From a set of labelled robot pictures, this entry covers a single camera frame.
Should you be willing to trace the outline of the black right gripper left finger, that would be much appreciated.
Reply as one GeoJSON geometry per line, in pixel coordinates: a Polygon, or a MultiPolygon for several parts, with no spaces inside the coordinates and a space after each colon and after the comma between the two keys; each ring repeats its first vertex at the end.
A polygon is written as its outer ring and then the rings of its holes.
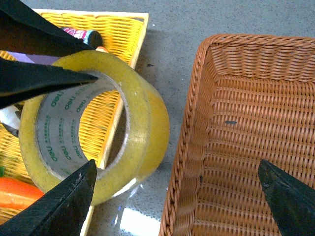
{"type": "Polygon", "coordinates": [[[43,197],[0,226],[2,236],[78,236],[93,198],[96,165],[90,160],[43,197]]]}

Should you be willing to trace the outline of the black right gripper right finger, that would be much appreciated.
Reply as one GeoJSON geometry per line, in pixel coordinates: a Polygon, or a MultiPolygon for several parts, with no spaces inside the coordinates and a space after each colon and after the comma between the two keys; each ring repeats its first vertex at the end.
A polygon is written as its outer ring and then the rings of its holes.
{"type": "Polygon", "coordinates": [[[313,236],[315,190],[264,159],[258,177],[281,235],[313,236]]]}

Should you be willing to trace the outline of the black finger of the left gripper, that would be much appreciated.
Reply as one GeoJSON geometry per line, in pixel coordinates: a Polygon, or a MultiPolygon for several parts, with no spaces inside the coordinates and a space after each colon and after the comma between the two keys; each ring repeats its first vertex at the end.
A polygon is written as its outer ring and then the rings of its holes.
{"type": "Polygon", "coordinates": [[[42,95],[90,84],[98,78],[58,66],[0,59],[0,107],[42,95]]]}
{"type": "Polygon", "coordinates": [[[53,25],[20,0],[0,2],[0,49],[63,57],[92,47],[53,25]]]}

